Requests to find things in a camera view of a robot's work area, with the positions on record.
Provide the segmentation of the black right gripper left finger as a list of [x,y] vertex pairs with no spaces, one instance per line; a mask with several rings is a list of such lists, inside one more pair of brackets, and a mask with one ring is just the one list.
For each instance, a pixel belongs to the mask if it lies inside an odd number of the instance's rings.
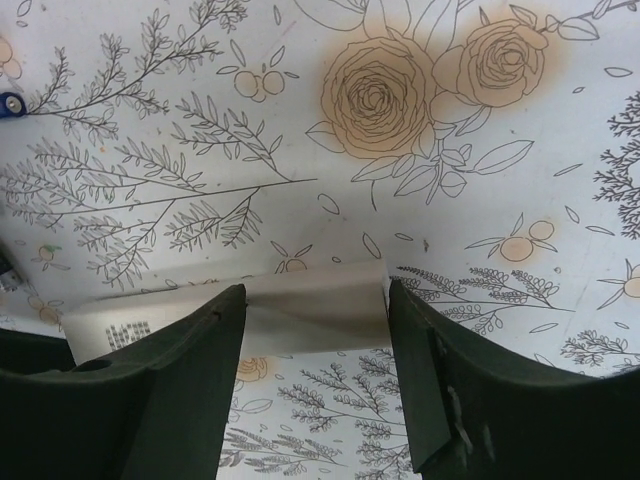
[[212,479],[246,320],[234,285],[120,350],[75,364],[65,340],[1,333],[5,479]]

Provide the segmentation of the white slim battery cover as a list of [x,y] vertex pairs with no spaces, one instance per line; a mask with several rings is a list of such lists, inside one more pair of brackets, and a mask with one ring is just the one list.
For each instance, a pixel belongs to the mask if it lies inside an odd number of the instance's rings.
[[[382,260],[241,280],[243,360],[387,347],[390,277]],[[233,281],[88,301],[62,320],[76,362],[118,350],[193,313]]]

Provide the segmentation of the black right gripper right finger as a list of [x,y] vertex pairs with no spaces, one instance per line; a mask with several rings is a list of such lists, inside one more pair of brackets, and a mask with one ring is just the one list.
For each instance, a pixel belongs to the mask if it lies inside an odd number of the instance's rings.
[[526,358],[401,282],[389,330],[413,470],[424,479],[635,479],[639,374],[603,379]]

